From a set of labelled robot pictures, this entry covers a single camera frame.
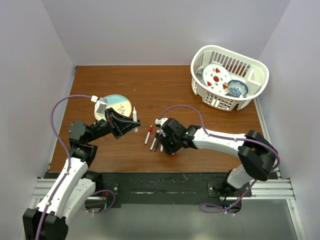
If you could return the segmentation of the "white pen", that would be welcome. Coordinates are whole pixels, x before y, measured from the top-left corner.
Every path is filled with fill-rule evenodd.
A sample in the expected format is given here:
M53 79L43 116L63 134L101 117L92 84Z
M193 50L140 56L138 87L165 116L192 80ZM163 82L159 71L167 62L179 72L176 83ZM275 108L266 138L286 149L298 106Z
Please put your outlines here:
M136 111L135 106L133 107L133 110L132 110L132 117L133 117L133 121L137 123L138 122L138 117L137 117L137 111ZM135 133L138 132L138 127L134 128L134 132Z

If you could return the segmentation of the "purple pen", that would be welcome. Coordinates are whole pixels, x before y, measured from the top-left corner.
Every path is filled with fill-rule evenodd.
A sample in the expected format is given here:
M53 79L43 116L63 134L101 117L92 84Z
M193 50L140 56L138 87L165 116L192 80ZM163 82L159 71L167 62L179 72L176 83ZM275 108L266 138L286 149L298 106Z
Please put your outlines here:
M156 139L156 142L155 142L155 146L154 146L154 151L155 152L158 150L159 145L160 145L160 140L159 140L159 136L158 136L157 139Z

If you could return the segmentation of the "small black-tipped white marker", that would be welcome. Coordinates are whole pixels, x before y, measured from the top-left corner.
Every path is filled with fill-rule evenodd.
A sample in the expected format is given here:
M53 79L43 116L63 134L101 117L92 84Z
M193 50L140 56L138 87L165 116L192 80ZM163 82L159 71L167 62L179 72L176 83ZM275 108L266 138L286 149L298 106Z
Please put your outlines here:
M153 141L152 141L152 144L151 144L151 146L150 146L150 151L153 151L154 150L154 147L155 147L155 145L156 145L156 142L157 142L157 137L155 137L154 139L153 139Z

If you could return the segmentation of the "red-tipped white marker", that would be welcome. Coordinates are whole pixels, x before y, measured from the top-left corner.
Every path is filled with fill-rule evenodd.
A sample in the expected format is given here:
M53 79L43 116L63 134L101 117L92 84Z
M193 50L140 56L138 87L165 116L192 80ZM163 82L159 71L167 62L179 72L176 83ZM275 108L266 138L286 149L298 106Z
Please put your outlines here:
M148 140L149 140L150 134L151 134L151 132L150 132L150 131L148 131L148 133L147 133L147 135L146 135L146 138L145 138L145 141L144 141L144 144L145 144L145 145L147 145L147 143L148 143Z

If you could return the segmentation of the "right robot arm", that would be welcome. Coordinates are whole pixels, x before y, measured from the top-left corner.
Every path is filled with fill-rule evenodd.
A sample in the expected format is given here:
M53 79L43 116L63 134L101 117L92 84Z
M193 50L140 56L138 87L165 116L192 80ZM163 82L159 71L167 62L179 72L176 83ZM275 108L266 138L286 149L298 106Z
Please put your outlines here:
M158 139L167 155L173 155L181 148L191 148L238 157L240 165L230 170L217 188L230 197L252 180L267 181L276 161L276 149L255 130L247 134L230 134L198 125L186 128L174 118L156 119L155 126L160 129Z

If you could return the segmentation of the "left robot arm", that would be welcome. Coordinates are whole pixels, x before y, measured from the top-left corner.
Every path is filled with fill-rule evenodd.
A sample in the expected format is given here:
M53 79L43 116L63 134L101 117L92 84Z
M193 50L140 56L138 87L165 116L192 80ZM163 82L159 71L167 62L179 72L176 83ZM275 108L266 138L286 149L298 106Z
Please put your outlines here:
M45 197L22 216L25 238L64 240L71 219L86 199L104 192L102 175L87 172L98 150L90 143L108 134L119 139L140 125L137 118L123 116L113 108L106 109L91 125L74 121L69 127L70 149L62 171Z

